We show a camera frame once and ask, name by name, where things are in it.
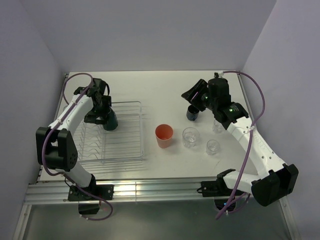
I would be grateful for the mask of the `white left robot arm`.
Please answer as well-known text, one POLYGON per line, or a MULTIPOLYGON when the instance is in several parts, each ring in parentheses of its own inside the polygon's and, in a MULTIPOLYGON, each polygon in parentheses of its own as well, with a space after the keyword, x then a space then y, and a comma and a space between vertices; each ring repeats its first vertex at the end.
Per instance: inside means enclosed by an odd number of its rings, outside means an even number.
POLYGON ((118 127, 112 109, 109 85, 91 77, 86 87, 78 87, 62 114, 47 127, 35 133, 37 160, 52 177, 62 175, 69 180, 86 200, 96 197, 96 178, 78 162, 78 150, 73 139, 81 122, 102 126, 106 131, 118 127))

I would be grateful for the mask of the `dark green ceramic mug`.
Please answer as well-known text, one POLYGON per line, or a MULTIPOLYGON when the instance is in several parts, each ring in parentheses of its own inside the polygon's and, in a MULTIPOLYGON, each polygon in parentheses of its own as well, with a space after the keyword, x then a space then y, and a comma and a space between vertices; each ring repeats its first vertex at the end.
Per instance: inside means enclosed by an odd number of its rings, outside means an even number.
POLYGON ((102 127, 106 131, 114 131, 118 127, 117 116, 111 107, 101 119, 103 120, 102 127))

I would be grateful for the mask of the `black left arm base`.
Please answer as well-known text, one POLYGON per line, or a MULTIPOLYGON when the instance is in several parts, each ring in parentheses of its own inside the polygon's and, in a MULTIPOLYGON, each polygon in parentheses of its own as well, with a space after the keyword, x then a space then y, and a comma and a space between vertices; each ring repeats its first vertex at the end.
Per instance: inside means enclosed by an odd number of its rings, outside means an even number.
POLYGON ((102 203, 109 206, 110 212, 107 216, 101 219, 109 218, 113 213, 113 206, 109 203, 113 199, 114 185, 113 184, 98 184, 89 188, 79 188, 76 185, 71 185, 68 192, 68 202, 78 202, 78 212, 82 217, 86 217, 92 221, 98 221, 98 218, 92 218, 91 215, 96 215, 101 209, 102 203))

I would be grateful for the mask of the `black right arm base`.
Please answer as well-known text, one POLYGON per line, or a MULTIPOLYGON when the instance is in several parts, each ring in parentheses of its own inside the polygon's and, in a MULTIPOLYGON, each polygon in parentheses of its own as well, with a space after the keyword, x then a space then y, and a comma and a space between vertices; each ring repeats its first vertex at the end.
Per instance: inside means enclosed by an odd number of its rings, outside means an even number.
POLYGON ((232 193, 232 189, 226 187, 220 180, 214 181, 202 181, 200 187, 196 190, 198 194, 202 194, 202 197, 226 197, 223 199, 216 199, 214 201, 216 208, 220 211, 227 203, 229 196, 232 193))

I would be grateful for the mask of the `large clear glass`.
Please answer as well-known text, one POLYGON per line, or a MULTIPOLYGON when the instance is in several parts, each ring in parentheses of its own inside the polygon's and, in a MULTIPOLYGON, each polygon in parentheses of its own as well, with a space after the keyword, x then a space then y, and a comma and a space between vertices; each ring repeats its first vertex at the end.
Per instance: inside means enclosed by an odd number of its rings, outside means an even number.
POLYGON ((200 139, 199 131, 194 127, 185 128, 182 132, 182 142, 186 148, 193 148, 200 139))

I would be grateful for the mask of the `pink plastic tumbler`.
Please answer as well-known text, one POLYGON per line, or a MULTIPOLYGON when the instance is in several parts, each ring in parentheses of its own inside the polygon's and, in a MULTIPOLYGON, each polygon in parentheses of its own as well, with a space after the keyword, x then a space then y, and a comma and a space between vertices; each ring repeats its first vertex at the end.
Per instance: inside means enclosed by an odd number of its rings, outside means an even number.
POLYGON ((160 148, 165 149, 171 145, 174 130, 168 124, 160 124, 155 129, 157 144, 160 148))

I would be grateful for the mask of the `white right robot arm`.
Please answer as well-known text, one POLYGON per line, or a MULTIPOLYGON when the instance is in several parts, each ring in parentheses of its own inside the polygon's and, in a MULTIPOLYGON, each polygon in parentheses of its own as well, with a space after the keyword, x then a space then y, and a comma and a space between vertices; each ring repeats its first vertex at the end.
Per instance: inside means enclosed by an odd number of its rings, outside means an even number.
POLYGON ((294 164, 286 164, 254 128, 248 112, 231 99, 228 81, 224 78, 200 79, 182 98, 203 112, 210 110, 216 121, 242 146, 257 171, 256 175, 228 169, 219 173, 213 184, 202 193, 204 197, 251 194, 261 206, 289 195, 299 171, 294 164))

